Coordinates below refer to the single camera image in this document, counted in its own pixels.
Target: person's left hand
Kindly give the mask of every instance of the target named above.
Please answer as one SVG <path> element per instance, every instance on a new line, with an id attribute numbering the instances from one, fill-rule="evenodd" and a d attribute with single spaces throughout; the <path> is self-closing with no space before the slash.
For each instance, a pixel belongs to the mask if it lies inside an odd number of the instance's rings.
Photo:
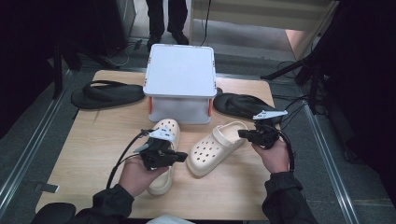
<path id="1" fill-rule="evenodd" d="M 124 163 L 119 184 L 133 197 L 143 193 L 149 185 L 169 167 L 160 167 L 148 171 L 140 156 L 128 159 Z"/>

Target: white storage box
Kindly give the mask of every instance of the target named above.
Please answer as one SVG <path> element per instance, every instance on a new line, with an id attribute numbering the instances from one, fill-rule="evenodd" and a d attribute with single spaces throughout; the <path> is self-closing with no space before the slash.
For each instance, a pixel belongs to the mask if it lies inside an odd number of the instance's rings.
<path id="1" fill-rule="evenodd" d="M 153 45 L 143 91 L 149 98 L 148 118 L 153 122 L 208 123 L 217 93 L 213 49 Z"/>

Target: person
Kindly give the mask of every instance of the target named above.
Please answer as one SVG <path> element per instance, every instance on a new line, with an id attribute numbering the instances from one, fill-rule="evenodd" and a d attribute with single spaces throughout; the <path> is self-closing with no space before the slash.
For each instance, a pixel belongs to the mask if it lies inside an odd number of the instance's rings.
<path id="1" fill-rule="evenodd" d="M 271 173 L 265 182 L 267 197 L 262 211 L 271 223 L 317 223 L 300 190 L 301 183 L 289 172 L 289 154 L 286 144 L 277 140 L 271 149 L 252 144 Z M 168 167 L 148 171 L 140 156 L 125 161 L 120 181 L 112 189 L 93 196 L 92 208 L 81 210 L 67 224 L 120 223 L 132 212 L 134 198 L 143 193 Z"/>
<path id="2" fill-rule="evenodd" d="M 160 43 L 165 31 L 163 21 L 163 0 L 146 0 L 148 5 L 149 38 L 148 51 L 154 44 Z M 168 0 L 168 26 L 167 31 L 179 45 L 189 45 L 189 39 L 184 36 L 183 28 L 187 19 L 186 0 Z"/>

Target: gray carpet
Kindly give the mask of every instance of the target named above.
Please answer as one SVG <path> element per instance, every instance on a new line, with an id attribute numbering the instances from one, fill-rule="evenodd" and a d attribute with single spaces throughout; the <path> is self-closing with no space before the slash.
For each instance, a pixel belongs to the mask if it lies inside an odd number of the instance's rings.
<path id="1" fill-rule="evenodd" d="M 145 46 L 134 50 L 127 49 L 130 56 L 129 62 L 121 70 L 132 70 L 146 67 L 148 53 Z M 112 57 L 111 61 L 122 64 L 127 61 L 125 52 Z M 73 117 L 77 109 L 70 104 L 70 94 L 73 90 L 83 87 L 92 80 L 95 72 L 102 69 L 96 62 L 81 56 L 83 68 L 73 72 L 73 81 L 67 87 L 63 101 L 57 111 L 53 122 L 49 126 L 43 141 L 28 169 L 23 180 L 15 192 L 7 211 L 0 223 L 29 223 L 35 215 L 35 205 L 41 195 L 35 190 L 37 183 L 46 182 L 50 176 L 64 141 L 73 124 Z M 260 58 L 244 58 L 227 55 L 215 55 L 216 69 L 219 74 L 243 75 L 248 79 L 258 79 L 259 75 L 268 75 L 279 67 L 286 65 L 278 61 Z M 274 95 L 276 107 L 284 109 L 292 98 L 302 96 L 308 87 L 300 90 L 293 82 L 294 74 L 270 81 L 271 91 Z M 28 144 L 35 127 L 49 107 L 53 86 L 49 86 L 35 101 L 35 103 L 21 116 L 10 132 L 0 140 L 0 155 L 2 165 L 0 180 L 4 183 L 12 167 Z M 302 102 L 295 104 L 289 112 L 297 109 Z M 364 164 L 356 165 L 344 160 L 341 144 L 333 133 L 332 126 L 325 116 L 317 116 L 332 150 L 333 158 L 340 174 L 345 181 L 346 188 L 355 205 L 357 216 L 361 223 L 395 223 L 396 214 L 389 198 L 378 179 L 369 167 Z M 296 177 L 303 183 L 303 194 L 310 205 L 314 216 L 319 223 L 347 223 L 340 204 L 334 193 L 332 182 L 324 165 L 318 149 L 314 133 L 307 120 L 304 110 L 301 110 L 284 130 L 290 138 L 293 149 L 296 151 Z M 268 223 L 264 221 L 249 221 L 250 224 Z"/>

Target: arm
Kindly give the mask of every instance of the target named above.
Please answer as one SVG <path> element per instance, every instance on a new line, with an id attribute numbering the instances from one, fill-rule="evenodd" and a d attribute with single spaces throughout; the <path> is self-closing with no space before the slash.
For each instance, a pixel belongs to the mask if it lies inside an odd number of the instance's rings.
<path id="1" fill-rule="evenodd" d="M 92 208 L 81 210 L 68 224 L 120 223 L 132 212 L 134 197 L 143 193 L 159 175 L 168 170 L 161 167 L 148 171 L 140 156 L 124 163 L 119 184 L 93 196 Z"/>
<path id="2" fill-rule="evenodd" d="M 271 149 L 252 144 L 271 173 L 265 182 L 267 197 L 262 211 L 272 223 L 317 223 L 300 190 L 301 183 L 289 172 L 286 144 L 277 140 Z"/>

